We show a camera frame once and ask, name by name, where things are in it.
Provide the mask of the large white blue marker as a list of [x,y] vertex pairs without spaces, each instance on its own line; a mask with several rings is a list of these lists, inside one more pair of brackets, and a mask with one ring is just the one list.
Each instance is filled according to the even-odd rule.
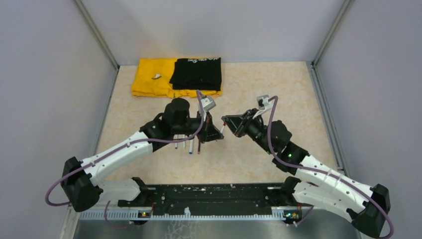
[[189,140],[189,154],[194,153],[194,146],[195,146],[195,140],[192,138]]

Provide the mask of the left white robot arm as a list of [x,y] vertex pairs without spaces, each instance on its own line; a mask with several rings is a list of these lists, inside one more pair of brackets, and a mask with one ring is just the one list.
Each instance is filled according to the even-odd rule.
[[107,181],[106,178],[128,163],[147,156],[168,144],[181,143],[196,137],[200,143],[224,138],[212,122],[210,110],[216,103],[210,96],[199,97],[196,117],[190,117],[190,104],[182,98],[173,99],[152,121],[128,139],[81,161],[75,157],[65,162],[60,183],[76,212],[83,212],[94,205],[118,202],[120,206],[143,206],[150,196],[146,184],[133,177],[124,181]]

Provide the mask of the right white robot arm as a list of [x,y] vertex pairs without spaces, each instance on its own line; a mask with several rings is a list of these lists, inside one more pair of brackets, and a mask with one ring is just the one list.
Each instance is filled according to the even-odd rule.
[[242,115],[227,115],[221,119],[236,137],[249,136],[267,153],[280,170],[290,173],[280,192],[286,205],[309,204],[336,214],[359,232],[380,238],[385,224],[394,234],[388,213],[391,209],[389,190],[381,185],[369,186],[333,170],[305,149],[291,142],[292,134],[282,121],[265,125],[257,109]]

